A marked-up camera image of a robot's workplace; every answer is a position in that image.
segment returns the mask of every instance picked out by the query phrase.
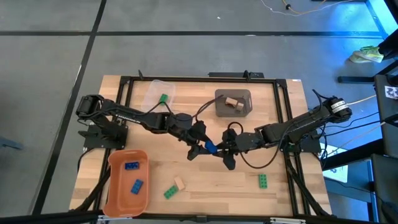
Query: concrete floor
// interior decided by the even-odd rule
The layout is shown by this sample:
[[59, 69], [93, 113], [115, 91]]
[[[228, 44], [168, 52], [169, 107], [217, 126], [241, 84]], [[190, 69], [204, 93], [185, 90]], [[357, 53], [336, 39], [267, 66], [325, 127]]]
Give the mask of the concrete floor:
[[[285, 12], [282, 3], [263, 1], [273, 10]], [[294, 8], [305, 11], [317, 4], [303, 1]], [[99, 5], [99, 0], [3, 0], [0, 30], [91, 30]], [[261, 0], [113, 0], [105, 7], [99, 30], [377, 31], [377, 27], [366, 5], [360, 2], [292, 17], [270, 12]], [[0, 136], [25, 145], [22, 151], [0, 149], [0, 217], [29, 211], [87, 41], [88, 37], [0, 37]], [[137, 75], [138, 69], [146, 76], [202, 77], [208, 72], [250, 70], [263, 72], [267, 78], [301, 79], [310, 107], [317, 105], [313, 88], [322, 95], [337, 95], [351, 102], [373, 95], [373, 87], [342, 85], [336, 77], [371, 76], [391, 63], [347, 61], [352, 51], [381, 41], [342, 37], [97, 37], [78, 99], [97, 93], [103, 75]], [[374, 113], [376, 99], [353, 105], [352, 109], [352, 119]], [[357, 124], [374, 120], [377, 116]], [[73, 115], [45, 213], [68, 209], [83, 145], [77, 131], [84, 128]], [[367, 129], [331, 136], [328, 142], [339, 146]], [[377, 130], [346, 148], [380, 137]], [[355, 207], [363, 206], [362, 202], [335, 195], [330, 195], [330, 200], [333, 213], [339, 217], [354, 218], [338, 208], [340, 200], [351, 207], [355, 203]]]

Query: wooden table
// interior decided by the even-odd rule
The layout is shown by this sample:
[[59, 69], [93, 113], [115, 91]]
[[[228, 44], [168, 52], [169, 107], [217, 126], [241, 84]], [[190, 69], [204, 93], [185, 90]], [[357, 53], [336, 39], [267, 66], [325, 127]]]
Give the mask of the wooden table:
[[[99, 93], [115, 100], [120, 76], [106, 75]], [[130, 107], [139, 109], [150, 82], [134, 82]], [[248, 89], [251, 92], [253, 110], [245, 118], [219, 118], [215, 106], [209, 106], [199, 115], [207, 125], [206, 133], [215, 144], [227, 125], [238, 121], [245, 131], [268, 123], [277, 123], [275, 99], [272, 85], [263, 83], [200, 83], [174, 82], [176, 96], [172, 104], [174, 113], [194, 114], [205, 102], [214, 98], [216, 89]], [[293, 116], [306, 113], [303, 86], [300, 80], [287, 80]], [[282, 90], [280, 99], [284, 105]], [[208, 214], [245, 216], [292, 216], [287, 175], [282, 153], [268, 167], [252, 169], [236, 156], [235, 170], [228, 170], [221, 158], [198, 156], [187, 160], [189, 147], [168, 134], [153, 135], [134, 123], [129, 125], [126, 149], [146, 151], [150, 159], [150, 196], [146, 213], [163, 214]], [[260, 149], [246, 154], [246, 159], [255, 166], [267, 163], [275, 148]], [[70, 208], [79, 206], [98, 182], [104, 149], [94, 149], [81, 161]], [[301, 154], [305, 183], [318, 203], [331, 212], [319, 161], [311, 154]], [[260, 189], [258, 174], [266, 174], [268, 188]], [[174, 184], [174, 177], [180, 176], [186, 189], [167, 200], [163, 193]], [[300, 191], [296, 186], [299, 211], [302, 213]], [[101, 208], [106, 202], [103, 194]]]

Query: orange bin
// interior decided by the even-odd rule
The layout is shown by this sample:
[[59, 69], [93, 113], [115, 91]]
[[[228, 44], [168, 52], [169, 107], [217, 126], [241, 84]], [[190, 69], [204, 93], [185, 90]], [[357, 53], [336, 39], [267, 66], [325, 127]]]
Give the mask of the orange bin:
[[[111, 180], [108, 202], [103, 211], [109, 217], [135, 217], [147, 207], [149, 194], [149, 161], [141, 150], [120, 150], [108, 158], [111, 165]], [[126, 170], [127, 162], [139, 162], [139, 168]], [[137, 179], [144, 183], [138, 194], [131, 192]]]

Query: green lego brick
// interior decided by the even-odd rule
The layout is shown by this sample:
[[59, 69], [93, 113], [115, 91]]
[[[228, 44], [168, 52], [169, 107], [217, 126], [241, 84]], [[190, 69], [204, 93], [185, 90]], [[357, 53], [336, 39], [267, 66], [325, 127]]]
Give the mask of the green lego brick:
[[178, 187], [176, 185], [173, 185], [173, 187], [169, 188], [168, 190], [166, 190], [166, 192], [164, 192], [164, 197], [166, 199], [169, 199], [177, 192], [178, 192]]
[[160, 96], [159, 102], [166, 103], [168, 97], [169, 96], [167, 96], [167, 94], [162, 94], [162, 96]]
[[259, 186], [261, 189], [266, 189], [267, 185], [267, 176], [265, 174], [259, 174]]

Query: small wooden cube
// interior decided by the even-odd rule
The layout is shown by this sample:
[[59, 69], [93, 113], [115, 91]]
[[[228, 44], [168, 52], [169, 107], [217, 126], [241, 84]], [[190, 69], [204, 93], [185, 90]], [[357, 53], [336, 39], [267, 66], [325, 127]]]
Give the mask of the small wooden cube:
[[182, 182], [182, 179], [180, 177], [175, 177], [174, 178], [175, 185], [177, 185], [179, 190], [183, 190], [185, 188], [185, 184]]
[[225, 99], [225, 104], [226, 104], [226, 105], [231, 105], [231, 106], [235, 107], [237, 103], [238, 103], [238, 101], [237, 101], [237, 100], [234, 100], [234, 99], [232, 99], [232, 98], [227, 97], [227, 98]]
[[242, 111], [243, 110], [243, 103], [238, 103], [236, 105], [235, 109], [237, 109], [238, 111]]

